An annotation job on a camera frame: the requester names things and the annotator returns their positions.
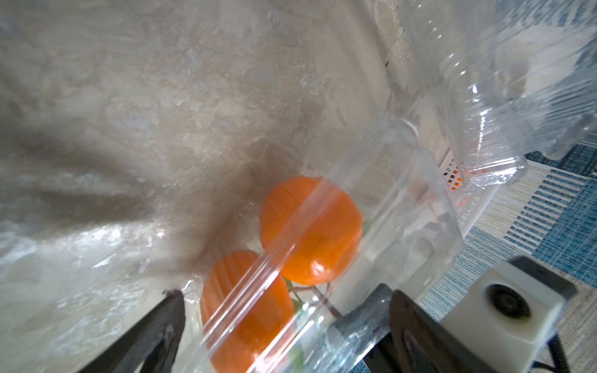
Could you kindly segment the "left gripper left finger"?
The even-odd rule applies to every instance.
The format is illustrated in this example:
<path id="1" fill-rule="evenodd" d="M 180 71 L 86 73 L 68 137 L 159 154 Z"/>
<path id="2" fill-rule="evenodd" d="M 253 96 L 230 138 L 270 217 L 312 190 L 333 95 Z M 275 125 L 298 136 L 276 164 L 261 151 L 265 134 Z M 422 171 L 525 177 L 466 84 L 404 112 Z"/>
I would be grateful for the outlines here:
<path id="1" fill-rule="evenodd" d="M 171 372 L 183 336 L 183 292 L 165 298 L 81 372 Z"/>

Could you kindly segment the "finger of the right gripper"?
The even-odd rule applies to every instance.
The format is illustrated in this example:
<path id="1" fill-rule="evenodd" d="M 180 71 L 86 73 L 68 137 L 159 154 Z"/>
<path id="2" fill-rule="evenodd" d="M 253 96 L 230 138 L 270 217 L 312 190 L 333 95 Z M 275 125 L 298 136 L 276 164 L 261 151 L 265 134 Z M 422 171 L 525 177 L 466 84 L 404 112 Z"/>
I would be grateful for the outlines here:
<path id="1" fill-rule="evenodd" d="M 379 284 L 362 304 L 334 321 L 326 332 L 332 362 L 326 372 L 349 372 L 390 332 L 393 290 Z"/>

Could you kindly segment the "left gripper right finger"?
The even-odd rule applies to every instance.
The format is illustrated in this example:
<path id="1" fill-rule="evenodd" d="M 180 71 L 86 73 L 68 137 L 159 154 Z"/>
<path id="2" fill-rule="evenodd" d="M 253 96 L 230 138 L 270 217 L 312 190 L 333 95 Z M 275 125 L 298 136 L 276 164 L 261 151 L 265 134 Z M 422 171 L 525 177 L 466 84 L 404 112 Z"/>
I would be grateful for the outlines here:
<path id="1" fill-rule="evenodd" d="M 402 372 L 493 372 L 401 291 L 390 300 L 390 329 Z"/>

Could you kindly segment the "clear clamshell container front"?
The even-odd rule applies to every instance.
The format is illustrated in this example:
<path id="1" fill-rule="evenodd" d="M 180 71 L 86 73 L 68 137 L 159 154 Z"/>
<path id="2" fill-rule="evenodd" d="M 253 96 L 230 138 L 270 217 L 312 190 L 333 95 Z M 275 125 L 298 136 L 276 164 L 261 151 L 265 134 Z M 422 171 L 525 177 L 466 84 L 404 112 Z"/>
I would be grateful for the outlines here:
<path id="1" fill-rule="evenodd" d="M 334 321 L 362 304 L 379 284 L 420 299 L 463 247 L 438 166 L 416 127 L 404 119 L 381 116 L 360 138 L 325 132 L 314 139 L 306 158 L 294 160 L 282 149 L 278 159 L 281 166 L 266 172 L 264 183 L 207 245 L 201 285 L 188 310 L 191 338 L 175 364 L 177 372 L 217 372 L 209 362 L 208 331 L 199 309 L 205 278 L 222 254 L 237 247 L 261 250 L 258 216 L 267 192 L 283 180 L 297 175 L 356 178 L 354 198 L 365 223 L 358 253 L 340 278 L 317 288 L 292 286 L 294 297 L 309 305 L 306 328 L 285 365 L 273 372 L 326 372 L 332 362 L 326 332 Z"/>

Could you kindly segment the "clear clamshell container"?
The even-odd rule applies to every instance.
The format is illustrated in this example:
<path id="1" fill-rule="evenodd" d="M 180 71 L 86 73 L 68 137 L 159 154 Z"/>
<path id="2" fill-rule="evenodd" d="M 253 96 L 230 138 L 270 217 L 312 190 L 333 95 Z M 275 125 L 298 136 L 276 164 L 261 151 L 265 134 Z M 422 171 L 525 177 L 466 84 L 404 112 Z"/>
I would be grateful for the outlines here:
<path id="1" fill-rule="evenodd" d="M 401 1 L 415 69 L 467 182 L 510 183 L 596 129 L 594 1 Z"/>
<path id="2" fill-rule="evenodd" d="M 191 338 L 175 364 L 177 372 L 217 372 L 209 362 L 208 331 L 199 309 L 205 278 L 222 254 L 237 247 L 261 250 L 258 216 L 267 192 L 283 180 L 297 175 L 356 178 L 354 198 L 365 223 L 358 253 L 340 278 L 317 288 L 292 286 L 294 297 L 309 305 L 306 328 L 285 365 L 273 372 L 326 372 L 332 362 L 326 332 L 334 321 L 362 304 L 379 284 L 420 299 L 463 247 L 438 166 L 416 127 L 404 119 L 381 116 L 360 138 L 325 132 L 314 139 L 306 158 L 294 160 L 282 149 L 278 159 L 281 166 L 266 172 L 264 183 L 207 245 L 201 285 L 188 310 Z"/>

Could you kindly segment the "orange pair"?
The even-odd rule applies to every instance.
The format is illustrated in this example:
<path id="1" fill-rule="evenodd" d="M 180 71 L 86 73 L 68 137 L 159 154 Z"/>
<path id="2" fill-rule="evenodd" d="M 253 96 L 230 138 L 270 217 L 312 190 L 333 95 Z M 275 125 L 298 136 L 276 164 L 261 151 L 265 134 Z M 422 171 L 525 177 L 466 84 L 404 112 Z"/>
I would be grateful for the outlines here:
<path id="1" fill-rule="evenodd" d="M 317 288 L 354 261 L 365 219 L 356 178 L 297 175 L 272 187 L 257 220 L 260 251 L 222 254 L 201 291 L 210 365 L 217 372 L 273 372 L 306 328 L 308 303 L 292 286 Z"/>

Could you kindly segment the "white plastic perforated basket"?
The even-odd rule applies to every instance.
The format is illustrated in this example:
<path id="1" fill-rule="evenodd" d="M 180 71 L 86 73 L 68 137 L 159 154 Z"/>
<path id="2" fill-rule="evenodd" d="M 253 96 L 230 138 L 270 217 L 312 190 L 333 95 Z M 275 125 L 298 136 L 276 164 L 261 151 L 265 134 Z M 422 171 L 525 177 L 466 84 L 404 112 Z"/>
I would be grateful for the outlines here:
<path id="1" fill-rule="evenodd" d="M 463 237 L 475 225 L 499 189 L 499 185 L 479 187 L 472 183 L 465 183 L 459 168 L 459 162 L 449 150 L 441 163 L 440 171 L 457 215 L 458 224 Z"/>

